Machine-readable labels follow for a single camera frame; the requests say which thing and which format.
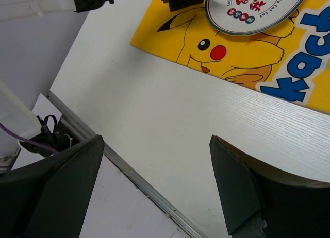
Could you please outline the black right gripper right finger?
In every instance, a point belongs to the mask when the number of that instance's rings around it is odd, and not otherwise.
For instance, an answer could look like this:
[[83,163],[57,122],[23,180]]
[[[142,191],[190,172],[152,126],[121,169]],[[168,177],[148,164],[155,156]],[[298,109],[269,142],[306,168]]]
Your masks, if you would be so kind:
[[329,184],[258,160],[214,135],[210,155],[231,237],[329,237]]

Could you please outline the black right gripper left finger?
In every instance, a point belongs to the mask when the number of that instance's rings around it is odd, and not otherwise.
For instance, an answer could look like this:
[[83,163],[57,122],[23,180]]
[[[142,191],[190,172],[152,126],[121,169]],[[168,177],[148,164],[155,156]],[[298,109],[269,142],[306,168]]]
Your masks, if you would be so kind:
[[1,237],[79,237],[100,168],[100,135],[1,174]]

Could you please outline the white plate with red print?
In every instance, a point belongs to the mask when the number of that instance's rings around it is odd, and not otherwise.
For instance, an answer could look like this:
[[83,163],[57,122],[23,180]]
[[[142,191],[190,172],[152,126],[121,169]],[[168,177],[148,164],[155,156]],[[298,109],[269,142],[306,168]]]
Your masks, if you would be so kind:
[[218,31],[233,36],[264,32],[289,18],[303,0],[205,0],[206,16]]

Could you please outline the yellow printed cloth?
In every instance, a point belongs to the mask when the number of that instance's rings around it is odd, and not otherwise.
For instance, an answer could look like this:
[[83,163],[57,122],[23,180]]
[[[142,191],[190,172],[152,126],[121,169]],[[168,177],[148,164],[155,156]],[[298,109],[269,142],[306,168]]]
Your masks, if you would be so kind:
[[171,11],[152,0],[131,45],[152,55],[309,109],[329,113],[329,0],[303,0],[264,32],[227,35],[205,3]]

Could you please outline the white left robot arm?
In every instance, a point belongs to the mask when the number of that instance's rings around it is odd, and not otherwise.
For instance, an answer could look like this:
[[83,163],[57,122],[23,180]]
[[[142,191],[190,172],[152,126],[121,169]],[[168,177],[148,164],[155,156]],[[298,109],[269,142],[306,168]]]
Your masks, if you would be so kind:
[[29,108],[52,92],[113,145],[132,127],[128,106],[141,102],[142,92],[198,80],[194,70],[131,47],[150,1],[2,22],[1,80]]

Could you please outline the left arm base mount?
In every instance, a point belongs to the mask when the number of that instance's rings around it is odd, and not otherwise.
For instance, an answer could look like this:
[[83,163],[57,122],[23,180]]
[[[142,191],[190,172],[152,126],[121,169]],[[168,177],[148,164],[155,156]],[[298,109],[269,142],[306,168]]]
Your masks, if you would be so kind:
[[[79,143],[77,137],[54,115],[48,115],[44,119],[37,115],[37,118],[41,124],[41,133],[30,139],[31,141],[49,147],[56,152],[62,152]],[[44,158],[55,154],[49,149],[27,142],[19,141],[19,144],[28,152],[39,154]]]

